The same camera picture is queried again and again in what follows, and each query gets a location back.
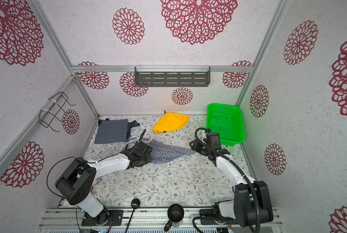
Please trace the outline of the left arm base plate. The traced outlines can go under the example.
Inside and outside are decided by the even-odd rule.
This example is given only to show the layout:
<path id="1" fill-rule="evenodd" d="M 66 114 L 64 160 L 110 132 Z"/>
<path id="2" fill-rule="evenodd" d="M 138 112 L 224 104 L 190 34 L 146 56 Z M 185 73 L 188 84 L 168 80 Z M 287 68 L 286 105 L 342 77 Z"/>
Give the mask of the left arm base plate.
<path id="1" fill-rule="evenodd" d="M 85 213 L 81 226 L 121 226 L 123 214 L 123 210 L 108 210 L 108 213 L 102 211 L 97 217 Z"/>

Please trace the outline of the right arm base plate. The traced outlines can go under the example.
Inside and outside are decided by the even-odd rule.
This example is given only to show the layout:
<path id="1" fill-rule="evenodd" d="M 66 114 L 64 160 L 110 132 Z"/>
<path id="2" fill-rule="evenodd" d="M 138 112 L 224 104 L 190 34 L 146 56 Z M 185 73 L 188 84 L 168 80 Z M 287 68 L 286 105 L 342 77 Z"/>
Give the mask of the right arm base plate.
<path id="1" fill-rule="evenodd" d="M 200 209 L 199 210 L 202 225 L 230 225 L 234 219 L 227 219 L 220 214 L 218 209 Z"/>

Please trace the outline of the striped tank top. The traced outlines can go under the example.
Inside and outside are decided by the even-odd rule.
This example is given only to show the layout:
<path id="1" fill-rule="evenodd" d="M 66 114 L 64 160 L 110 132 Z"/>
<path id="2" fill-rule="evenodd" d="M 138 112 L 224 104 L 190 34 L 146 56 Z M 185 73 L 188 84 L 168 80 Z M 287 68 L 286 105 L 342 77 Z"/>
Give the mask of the striped tank top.
<path id="1" fill-rule="evenodd" d="M 143 138 L 141 142 L 150 146 L 150 154 L 146 158 L 147 163 L 164 164 L 196 153 L 194 150 L 164 144 L 154 139 Z"/>

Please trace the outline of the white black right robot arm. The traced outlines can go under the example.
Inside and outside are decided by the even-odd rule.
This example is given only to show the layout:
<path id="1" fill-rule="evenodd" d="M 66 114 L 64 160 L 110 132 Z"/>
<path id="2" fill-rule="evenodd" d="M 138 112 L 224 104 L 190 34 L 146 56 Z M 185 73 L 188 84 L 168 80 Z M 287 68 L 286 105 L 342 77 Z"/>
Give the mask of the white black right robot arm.
<path id="1" fill-rule="evenodd" d="M 232 221 L 250 228 L 253 233 L 260 231 L 262 223 L 273 221 L 269 190 L 264 181 L 246 175 L 220 144 L 206 144 L 195 139 L 190 142 L 190 147 L 213 162 L 232 184 L 233 199 L 213 205 L 214 219 Z"/>

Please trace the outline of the grey blue tank top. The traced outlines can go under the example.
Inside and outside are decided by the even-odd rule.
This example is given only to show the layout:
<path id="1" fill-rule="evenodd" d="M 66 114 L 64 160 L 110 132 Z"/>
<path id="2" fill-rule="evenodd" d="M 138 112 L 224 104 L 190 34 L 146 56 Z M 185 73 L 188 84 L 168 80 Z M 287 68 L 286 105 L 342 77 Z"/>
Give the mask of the grey blue tank top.
<path id="1" fill-rule="evenodd" d="M 98 120 L 98 131 L 94 144 L 111 144 L 117 142 L 128 142 L 131 136 L 131 129 L 138 127 L 137 121 L 129 122 L 127 119 Z"/>

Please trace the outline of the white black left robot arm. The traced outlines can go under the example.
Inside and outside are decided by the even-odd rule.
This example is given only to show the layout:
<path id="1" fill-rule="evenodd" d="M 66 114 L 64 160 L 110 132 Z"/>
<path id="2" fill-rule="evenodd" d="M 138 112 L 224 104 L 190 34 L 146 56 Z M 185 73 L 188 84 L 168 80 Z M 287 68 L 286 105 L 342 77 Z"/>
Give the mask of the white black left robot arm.
<path id="1" fill-rule="evenodd" d="M 142 167 L 152 162 L 152 147 L 138 142 L 117 155 L 99 161 L 75 158 L 55 183 L 69 204 L 84 210 L 90 217 L 105 217 L 107 208 L 91 193 L 96 179 L 120 170 Z"/>

